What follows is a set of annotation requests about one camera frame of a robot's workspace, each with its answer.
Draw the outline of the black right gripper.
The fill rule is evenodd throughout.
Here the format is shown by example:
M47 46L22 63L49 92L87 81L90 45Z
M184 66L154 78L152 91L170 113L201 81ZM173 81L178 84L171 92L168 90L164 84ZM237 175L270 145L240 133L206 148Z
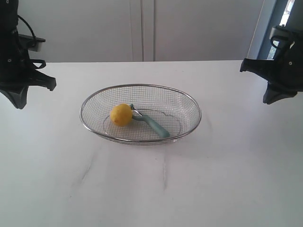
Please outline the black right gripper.
M270 78L263 96L263 103L270 105L292 98L303 90L303 43L299 40L284 45L278 55L270 60L245 58L240 72L252 72Z

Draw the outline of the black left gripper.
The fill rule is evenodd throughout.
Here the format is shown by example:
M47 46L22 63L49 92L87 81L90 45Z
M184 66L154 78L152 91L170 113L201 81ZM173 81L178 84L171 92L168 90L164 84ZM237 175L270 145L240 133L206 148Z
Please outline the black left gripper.
M53 91L56 79L35 70L23 48L16 28L0 29L0 92L14 105L23 109L27 104L28 86Z

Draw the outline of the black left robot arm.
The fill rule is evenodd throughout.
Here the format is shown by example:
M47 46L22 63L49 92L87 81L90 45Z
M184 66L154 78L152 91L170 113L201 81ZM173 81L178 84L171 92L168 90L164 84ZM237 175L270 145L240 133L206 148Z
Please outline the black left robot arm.
M53 91L56 79L39 70L46 66L41 59L31 59L29 51L39 51L45 39L36 37L31 26L18 15L18 0L0 2L0 92L23 109L30 86Z

